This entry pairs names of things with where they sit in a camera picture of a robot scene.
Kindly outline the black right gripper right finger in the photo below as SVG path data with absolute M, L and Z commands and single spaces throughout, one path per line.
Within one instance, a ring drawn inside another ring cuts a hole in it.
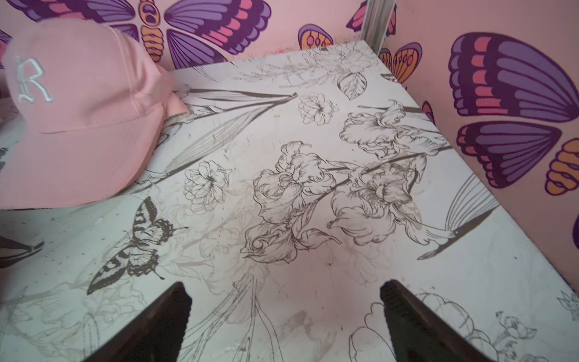
M 380 288 L 380 298 L 396 360 L 488 360 L 399 281 L 384 283 Z

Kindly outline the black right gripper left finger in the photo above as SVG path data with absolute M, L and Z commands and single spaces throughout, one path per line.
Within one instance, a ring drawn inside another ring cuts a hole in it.
M 191 305 L 183 283 L 174 283 L 86 360 L 176 362 Z

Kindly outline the pink cap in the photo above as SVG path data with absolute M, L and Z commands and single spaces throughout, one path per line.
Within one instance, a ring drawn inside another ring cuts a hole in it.
M 2 64 L 24 130 L 1 172 L 4 210 L 99 202 L 143 173 L 164 121 L 187 112 L 135 39 L 54 18 L 20 32 Z

